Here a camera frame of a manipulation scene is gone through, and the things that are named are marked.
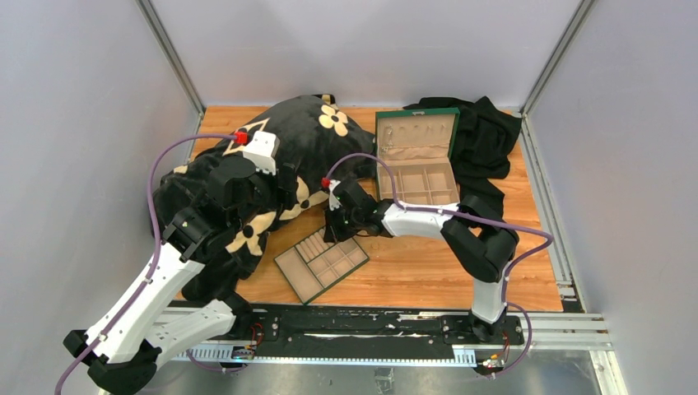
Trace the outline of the green jewelry tray insert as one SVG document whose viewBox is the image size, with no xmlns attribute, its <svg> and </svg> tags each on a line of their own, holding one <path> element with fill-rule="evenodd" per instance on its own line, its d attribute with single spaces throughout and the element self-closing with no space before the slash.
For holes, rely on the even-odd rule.
<svg viewBox="0 0 698 395">
<path fill-rule="evenodd" d="M 274 258 L 274 263 L 302 304 L 310 304 L 370 260 L 353 238 L 324 239 L 318 229 Z"/>
</svg>

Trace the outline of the green jewelry box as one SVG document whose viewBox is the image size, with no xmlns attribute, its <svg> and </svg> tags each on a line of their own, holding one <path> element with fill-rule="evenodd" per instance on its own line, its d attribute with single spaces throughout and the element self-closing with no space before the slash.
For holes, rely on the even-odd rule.
<svg viewBox="0 0 698 395">
<path fill-rule="evenodd" d="M 376 114 L 376 154 L 391 169 L 377 165 L 377 193 L 415 205 L 459 203 L 450 164 L 459 111 L 456 108 L 403 109 Z"/>
</svg>

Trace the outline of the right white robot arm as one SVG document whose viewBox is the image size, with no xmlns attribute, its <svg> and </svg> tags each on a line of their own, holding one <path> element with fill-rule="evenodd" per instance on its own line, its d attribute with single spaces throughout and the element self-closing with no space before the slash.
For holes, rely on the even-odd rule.
<svg viewBox="0 0 698 395">
<path fill-rule="evenodd" d="M 415 205 L 393 198 L 377 201 L 355 180 L 324 178 L 321 185 L 329 194 L 326 242 L 345 241 L 359 233 L 444 241 L 473 279 L 468 331 L 485 344 L 501 335 L 507 311 L 505 271 L 519 237 L 478 198 L 469 196 L 460 203 L 446 205 Z"/>
</svg>

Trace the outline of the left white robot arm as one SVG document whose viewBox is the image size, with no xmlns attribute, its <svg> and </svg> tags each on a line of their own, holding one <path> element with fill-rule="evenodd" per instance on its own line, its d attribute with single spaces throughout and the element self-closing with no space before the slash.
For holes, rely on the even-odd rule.
<svg viewBox="0 0 698 395">
<path fill-rule="evenodd" d="M 232 290 L 170 323 L 156 320 L 185 285 L 227 253 L 235 239 L 255 243 L 291 207 L 299 182 L 296 167 L 272 159 L 231 156 L 205 177 L 185 207 L 154 220 L 155 251 L 109 312 L 63 341 L 92 381 L 112 394 L 143 390 L 177 355 L 209 338 L 246 338 L 253 325 L 250 303 Z"/>
</svg>

